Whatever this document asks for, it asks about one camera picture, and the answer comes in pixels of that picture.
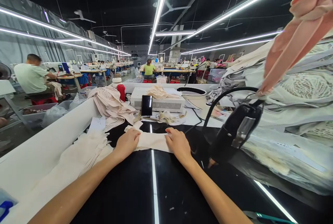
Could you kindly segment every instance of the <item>pink fabric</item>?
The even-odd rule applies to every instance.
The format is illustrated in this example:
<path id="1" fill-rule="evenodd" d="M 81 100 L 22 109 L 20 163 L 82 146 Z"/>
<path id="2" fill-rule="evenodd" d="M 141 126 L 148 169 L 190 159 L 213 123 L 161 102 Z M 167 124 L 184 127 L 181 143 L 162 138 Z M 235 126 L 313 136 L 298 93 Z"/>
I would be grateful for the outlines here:
<path id="1" fill-rule="evenodd" d="M 294 18 L 275 38 L 267 55 L 264 81 L 258 95 L 271 91 L 333 27 L 333 0 L 293 0 L 290 12 Z"/>

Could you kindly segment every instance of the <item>ceiling fan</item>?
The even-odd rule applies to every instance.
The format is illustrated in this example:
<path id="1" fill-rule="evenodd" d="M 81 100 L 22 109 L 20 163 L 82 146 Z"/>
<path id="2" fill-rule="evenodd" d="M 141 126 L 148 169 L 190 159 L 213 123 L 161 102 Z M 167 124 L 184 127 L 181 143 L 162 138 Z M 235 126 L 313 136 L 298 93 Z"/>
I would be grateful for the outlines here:
<path id="1" fill-rule="evenodd" d="M 174 11 L 174 10 L 181 10 L 181 9 L 187 9 L 187 8 L 190 8 L 190 6 L 187 6 L 187 7 L 175 7 L 175 8 L 173 8 L 172 5 L 170 5 L 170 3 L 169 3 L 167 0 L 165 0 L 165 4 L 166 4 L 167 7 L 169 8 L 169 10 L 168 10 L 167 12 L 163 13 L 163 14 L 161 15 L 161 17 L 163 17 L 164 15 L 166 15 L 166 14 L 168 14 L 169 12 L 172 12 L 172 11 Z"/>
<path id="2" fill-rule="evenodd" d="M 239 24 L 237 24 L 237 25 L 227 26 L 227 27 L 224 27 L 224 28 L 216 28 L 215 30 L 222 30 L 222 29 L 224 29 L 225 31 L 228 31 L 229 28 L 232 28 L 232 27 L 234 27 L 234 26 L 238 26 L 238 25 L 242 25 L 242 24 L 243 24 L 243 23 L 239 23 Z"/>
<path id="3" fill-rule="evenodd" d="M 90 20 L 90 19 L 86 19 L 86 18 L 84 18 L 81 10 L 74 11 L 74 13 L 75 13 L 76 15 L 78 15 L 79 18 L 72 18 L 72 19 L 70 19 L 70 20 L 80 19 L 80 20 L 85 20 L 85 21 L 89 21 L 89 22 L 92 22 L 92 23 L 96 23 L 95 21 L 92 21 L 92 20 Z"/>
<path id="4" fill-rule="evenodd" d="M 104 33 L 103 37 L 107 37 L 107 36 L 116 37 L 116 35 L 109 35 L 107 31 L 103 31 L 103 33 Z"/>
<path id="5" fill-rule="evenodd" d="M 209 38 L 209 37 L 203 37 L 203 34 L 201 35 L 201 37 L 199 37 L 199 38 L 197 38 L 197 37 L 199 37 L 199 35 L 196 35 L 196 39 L 199 39 L 199 40 L 203 40 L 204 38 Z"/>

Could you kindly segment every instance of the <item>plastic bag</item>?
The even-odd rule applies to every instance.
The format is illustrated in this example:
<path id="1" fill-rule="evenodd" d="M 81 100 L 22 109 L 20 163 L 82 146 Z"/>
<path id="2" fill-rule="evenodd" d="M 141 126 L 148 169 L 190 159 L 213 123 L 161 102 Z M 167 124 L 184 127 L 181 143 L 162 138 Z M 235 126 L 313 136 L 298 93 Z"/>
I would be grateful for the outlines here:
<path id="1" fill-rule="evenodd" d="M 76 96 L 75 96 L 73 102 L 71 102 L 70 105 L 69 105 L 69 111 L 75 109 L 77 106 L 79 106 L 80 104 L 82 104 L 86 100 L 87 99 L 84 96 L 82 96 L 79 93 L 76 93 Z"/>
<path id="2" fill-rule="evenodd" d="M 138 76 L 139 76 L 140 72 L 139 72 L 139 69 L 138 69 L 137 67 L 135 68 L 135 71 L 134 71 L 134 73 L 135 73 L 135 76 L 136 76 L 136 77 L 138 77 Z"/>
<path id="3" fill-rule="evenodd" d="M 158 75 L 156 77 L 156 83 L 158 84 L 166 84 L 167 83 L 167 77 L 166 76 L 162 76 L 162 75 Z"/>
<path id="4" fill-rule="evenodd" d="M 242 150 L 291 183 L 320 195 L 333 195 L 333 148 L 257 127 Z"/>
<path id="5" fill-rule="evenodd" d="M 143 81 L 144 81 L 143 78 L 133 78 L 133 79 L 124 81 L 124 83 L 143 83 Z"/>
<path id="6" fill-rule="evenodd" d="M 59 105 L 53 106 L 51 109 L 48 109 L 45 112 L 45 116 L 42 122 L 42 128 L 46 128 L 50 124 L 57 121 L 59 118 L 61 118 L 63 115 L 67 114 L 68 110 L 66 110 L 64 107 L 61 107 Z"/>

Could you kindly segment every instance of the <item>sewing worker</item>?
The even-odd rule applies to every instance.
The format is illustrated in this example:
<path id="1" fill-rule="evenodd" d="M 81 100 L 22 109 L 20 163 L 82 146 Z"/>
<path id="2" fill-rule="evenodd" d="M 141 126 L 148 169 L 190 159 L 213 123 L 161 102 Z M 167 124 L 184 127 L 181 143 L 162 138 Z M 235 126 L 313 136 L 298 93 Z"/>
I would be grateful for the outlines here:
<path id="1" fill-rule="evenodd" d="M 218 222 L 220 224 L 251 224 L 252 222 L 242 210 L 194 160 L 185 134 L 174 128 L 167 128 L 166 132 L 171 134 L 165 136 L 168 147 L 197 183 Z M 28 224 L 69 224 L 104 177 L 137 147 L 139 135 L 139 131 L 134 128 L 129 129 L 118 139 L 110 155 L 53 197 Z"/>
<path id="2" fill-rule="evenodd" d="M 155 66 L 152 65 L 152 60 L 148 59 L 147 64 L 144 66 L 143 71 L 145 72 L 144 79 L 154 79 L 153 71 L 157 71 Z"/>
<path id="3" fill-rule="evenodd" d="M 26 63 L 17 64 L 14 66 L 14 73 L 17 81 L 23 91 L 28 95 L 54 94 L 55 88 L 53 85 L 46 86 L 45 78 L 57 77 L 52 73 L 40 67 L 42 59 L 35 55 L 29 54 Z M 62 95 L 62 99 L 70 98 L 70 94 Z"/>

